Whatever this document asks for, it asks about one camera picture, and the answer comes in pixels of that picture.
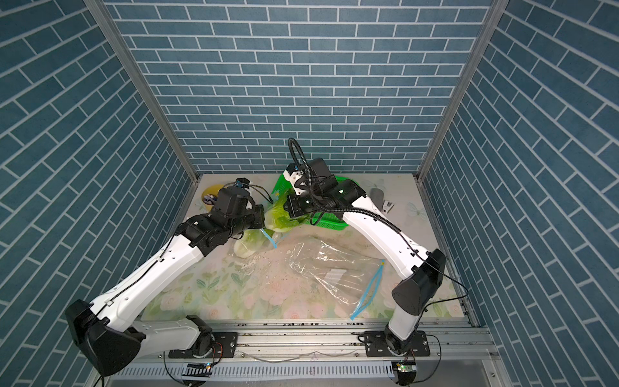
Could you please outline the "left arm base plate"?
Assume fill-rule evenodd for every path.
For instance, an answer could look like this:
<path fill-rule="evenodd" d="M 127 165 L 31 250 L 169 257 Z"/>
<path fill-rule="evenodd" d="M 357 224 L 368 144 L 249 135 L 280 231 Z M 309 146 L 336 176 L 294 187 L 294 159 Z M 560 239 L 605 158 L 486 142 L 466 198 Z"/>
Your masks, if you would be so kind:
<path fill-rule="evenodd" d="M 186 350 L 172 350 L 168 353 L 170 359 L 201 359 L 213 361 L 232 358 L 235 355 L 239 334 L 237 332 L 214 332 L 210 336 L 203 335 Z"/>

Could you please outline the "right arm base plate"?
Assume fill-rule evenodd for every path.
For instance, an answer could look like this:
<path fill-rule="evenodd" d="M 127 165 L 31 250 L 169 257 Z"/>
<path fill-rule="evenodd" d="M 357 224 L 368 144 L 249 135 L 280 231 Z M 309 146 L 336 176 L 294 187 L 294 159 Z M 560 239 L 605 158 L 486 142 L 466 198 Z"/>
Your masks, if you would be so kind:
<path fill-rule="evenodd" d="M 413 332 L 408 339 L 400 340 L 389 329 L 365 331 L 358 336 L 367 357 L 430 356 L 430 347 L 424 331 Z"/>

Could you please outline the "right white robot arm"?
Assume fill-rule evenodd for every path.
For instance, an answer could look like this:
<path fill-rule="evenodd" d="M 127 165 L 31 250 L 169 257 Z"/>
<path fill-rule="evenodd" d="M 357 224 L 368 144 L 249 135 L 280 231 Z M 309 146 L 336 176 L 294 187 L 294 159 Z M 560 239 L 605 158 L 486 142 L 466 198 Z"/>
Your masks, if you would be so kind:
<path fill-rule="evenodd" d="M 283 177 L 292 186 L 285 203 L 291 218 L 314 213 L 336 215 L 364 236 L 396 271 L 401 281 L 392 290 L 396 307 L 385 328 L 385 341 L 394 354 L 407 353 L 428 301 L 442 285 L 446 256 L 405 235 L 356 182 L 339 182 L 321 158 L 309 164 L 295 161 Z"/>

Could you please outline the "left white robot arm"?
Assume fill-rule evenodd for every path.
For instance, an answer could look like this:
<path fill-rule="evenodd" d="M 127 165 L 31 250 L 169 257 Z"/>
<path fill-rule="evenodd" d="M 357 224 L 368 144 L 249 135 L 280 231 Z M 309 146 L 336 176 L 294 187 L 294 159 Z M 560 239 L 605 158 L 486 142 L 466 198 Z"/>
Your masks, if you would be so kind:
<path fill-rule="evenodd" d="M 228 240 L 264 228 L 264 207 L 239 186 L 222 188 L 212 209 L 181 223 L 171 239 L 127 278 L 91 302 L 76 300 L 65 316 L 75 345 L 102 377 L 134 359 L 159 352 L 187 351 L 194 357 L 216 350 L 212 328 L 196 315 L 141 322 L 143 309 L 187 269 Z"/>

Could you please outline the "chinese cabbage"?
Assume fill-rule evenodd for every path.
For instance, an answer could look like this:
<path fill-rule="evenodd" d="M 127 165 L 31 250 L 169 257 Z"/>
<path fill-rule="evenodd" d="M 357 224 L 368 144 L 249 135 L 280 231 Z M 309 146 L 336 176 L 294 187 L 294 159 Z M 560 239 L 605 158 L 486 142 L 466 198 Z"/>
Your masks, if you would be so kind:
<path fill-rule="evenodd" d="M 292 189 L 282 192 L 275 203 L 264 214 L 265 229 L 273 232 L 286 233 L 293 228 L 300 226 L 309 219 L 309 214 L 303 214 L 298 218 L 292 218 L 288 211 L 284 208 L 288 202 L 288 197 L 294 195 Z"/>
<path fill-rule="evenodd" d="M 239 240 L 235 241 L 233 252 L 238 258 L 249 258 L 270 243 L 264 230 L 247 230 Z"/>

